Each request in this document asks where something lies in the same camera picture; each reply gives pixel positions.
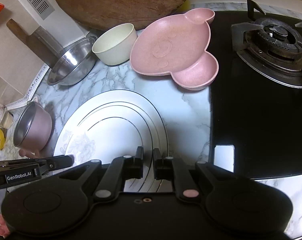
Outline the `person's left hand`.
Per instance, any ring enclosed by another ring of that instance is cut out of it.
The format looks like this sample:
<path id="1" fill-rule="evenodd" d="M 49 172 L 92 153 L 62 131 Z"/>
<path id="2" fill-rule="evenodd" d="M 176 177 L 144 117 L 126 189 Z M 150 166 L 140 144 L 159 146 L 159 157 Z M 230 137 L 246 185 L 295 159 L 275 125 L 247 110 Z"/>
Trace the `person's left hand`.
<path id="1" fill-rule="evenodd" d="M 10 230 L 7 227 L 7 224 L 6 224 L 2 214 L 0 214 L 0 236 L 2 236 L 3 238 L 6 238 L 9 234 L 10 234 Z"/>

